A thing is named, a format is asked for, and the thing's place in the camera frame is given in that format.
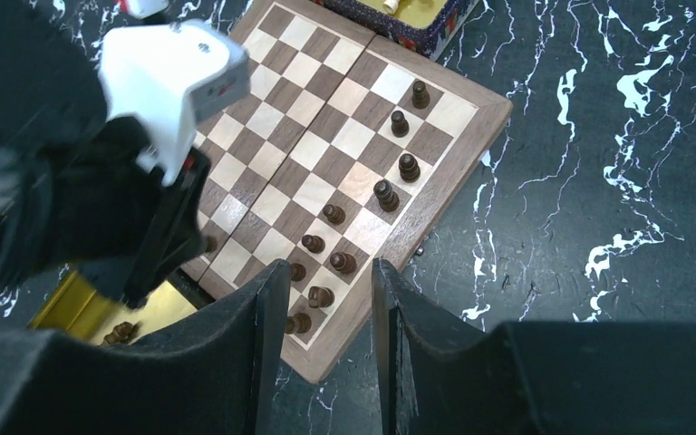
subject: box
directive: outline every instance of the box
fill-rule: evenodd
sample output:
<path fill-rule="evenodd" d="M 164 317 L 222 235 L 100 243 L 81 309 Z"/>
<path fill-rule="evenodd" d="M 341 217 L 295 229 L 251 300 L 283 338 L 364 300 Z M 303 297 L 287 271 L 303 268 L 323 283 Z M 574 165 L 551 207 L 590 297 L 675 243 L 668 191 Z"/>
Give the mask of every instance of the box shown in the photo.
<path fill-rule="evenodd" d="M 396 15 L 382 0 L 313 0 L 373 32 L 435 61 L 479 0 L 401 0 Z"/>

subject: black marble table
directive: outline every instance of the black marble table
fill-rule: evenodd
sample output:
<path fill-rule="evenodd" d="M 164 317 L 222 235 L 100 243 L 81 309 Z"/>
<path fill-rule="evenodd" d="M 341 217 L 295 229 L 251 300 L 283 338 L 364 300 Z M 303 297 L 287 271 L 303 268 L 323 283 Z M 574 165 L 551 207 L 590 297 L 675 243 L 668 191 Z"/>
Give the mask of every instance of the black marble table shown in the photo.
<path fill-rule="evenodd" d="M 92 62 L 112 0 L 34 0 Z M 174 3 L 227 31 L 246 0 Z M 487 0 L 440 62 L 515 111 L 405 275 L 483 330 L 507 319 L 696 321 L 696 1 Z M 59 279 L 0 291 L 22 327 Z M 329 378 L 282 366 L 276 433 L 380 433 L 368 324 Z"/>

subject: wooden chessboard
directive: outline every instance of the wooden chessboard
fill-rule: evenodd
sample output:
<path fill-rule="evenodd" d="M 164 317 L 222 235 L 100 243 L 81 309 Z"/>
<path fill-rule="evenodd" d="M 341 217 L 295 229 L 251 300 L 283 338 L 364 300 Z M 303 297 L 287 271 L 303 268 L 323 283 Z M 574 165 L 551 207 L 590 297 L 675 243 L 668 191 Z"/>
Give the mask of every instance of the wooden chessboard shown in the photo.
<path fill-rule="evenodd" d="M 307 333 L 285 337 L 282 357 L 309 382 L 332 369 L 371 310 L 371 259 L 398 268 L 411 258 L 511 111 L 478 84 L 306 0 L 256 0 L 231 33 L 252 60 L 252 94 L 198 129 L 212 160 L 198 216 L 219 249 L 183 266 L 208 293 L 233 292 L 277 258 L 305 267 L 293 282 L 289 314 L 309 314 Z M 414 80 L 430 104 L 411 103 Z M 397 138 L 390 115 L 409 133 Z M 398 159 L 416 157 L 420 178 L 404 182 Z M 401 204 L 382 211 L 373 185 L 387 179 Z M 333 204 L 345 220 L 321 210 Z M 325 250 L 300 242 L 316 235 Z M 343 275 L 333 252 L 352 255 Z M 307 290 L 323 286 L 334 303 L 313 309 Z"/>

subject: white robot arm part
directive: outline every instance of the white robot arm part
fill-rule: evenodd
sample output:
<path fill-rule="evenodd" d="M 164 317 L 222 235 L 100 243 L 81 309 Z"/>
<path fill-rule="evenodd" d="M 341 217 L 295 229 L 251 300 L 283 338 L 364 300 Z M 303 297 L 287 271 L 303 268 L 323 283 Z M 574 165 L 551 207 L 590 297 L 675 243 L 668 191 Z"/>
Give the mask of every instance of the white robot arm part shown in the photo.
<path fill-rule="evenodd" d="M 166 0 L 122 2 L 136 18 L 166 8 Z M 100 81 L 108 119 L 134 116 L 150 135 L 138 157 L 148 172 L 159 167 L 172 185 L 196 137 L 196 128 L 250 92 L 248 53 L 200 20 L 110 30 L 102 39 Z"/>

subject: chess piece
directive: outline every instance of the chess piece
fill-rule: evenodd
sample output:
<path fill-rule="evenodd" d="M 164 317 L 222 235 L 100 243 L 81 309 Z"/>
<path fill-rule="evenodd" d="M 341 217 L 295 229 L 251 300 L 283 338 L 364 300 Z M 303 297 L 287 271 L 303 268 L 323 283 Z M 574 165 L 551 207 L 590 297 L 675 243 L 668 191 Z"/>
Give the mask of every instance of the chess piece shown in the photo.
<path fill-rule="evenodd" d="M 290 265 L 292 269 L 292 280 L 295 282 L 303 281 L 305 279 L 305 266 L 300 263 L 293 263 Z"/>
<path fill-rule="evenodd" d="M 404 113 L 401 111 L 391 113 L 391 132 L 397 138 L 403 138 L 410 132 L 410 124 L 404 119 Z"/>
<path fill-rule="evenodd" d="M 430 94 L 425 87 L 425 83 L 416 80 L 412 84 L 412 105 L 415 109 L 425 109 L 430 104 Z"/>
<path fill-rule="evenodd" d="M 311 316 L 297 313 L 286 318 L 285 334 L 305 334 L 311 330 Z"/>
<path fill-rule="evenodd" d="M 356 259 L 344 252 L 335 252 L 329 256 L 329 264 L 334 270 L 344 275 L 352 274 L 356 270 Z"/>
<path fill-rule="evenodd" d="M 123 322 L 113 326 L 111 333 L 102 338 L 102 345 L 128 342 L 134 333 L 137 332 L 138 326 L 140 326 L 140 324 L 131 324 L 129 322 Z"/>
<path fill-rule="evenodd" d="M 396 14 L 396 11 L 399 10 L 399 0 L 384 0 L 382 10 L 388 15 Z"/>
<path fill-rule="evenodd" d="M 408 183 L 417 181 L 420 178 L 420 165 L 415 156 L 408 152 L 399 157 L 399 175 L 401 179 Z"/>
<path fill-rule="evenodd" d="M 335 225 L 340 225 L 345 221 L 345 211 L 342 208 L 333 206 L 332 204 L 327 204 L 322 209 L 324 217 L 326 220 L 332 222 Z"/>
<path fill-rule="evenodd" d="M 308 306 L 326 308 L 334 303 L 334 293 L 326 287 L 311 287 L 308 290 Z"/>
<path fill-rule="evenodd" d="M 212 236 L 205 236 L 204 240 L 207 241 L 207 247 L 204 248 L 204 254 L 210 254 L 218 250 L 218 239 Z"/>
<path fill-rule="evenodd" d="M 319 236 L 311 236 L 310 234 L 306 234 L 301 239 L 301 242 L 303 242 L 305 249 L 314 254 L 324 251 L 324 240 Z"/>
<path fill-rule="evenodd" d="M 393 191 L 387 179 L 381 179 L 374 185 L 374 196 L 380 203 L 382 211 L 392 212 L 399 207 L 399 195 Z"/>

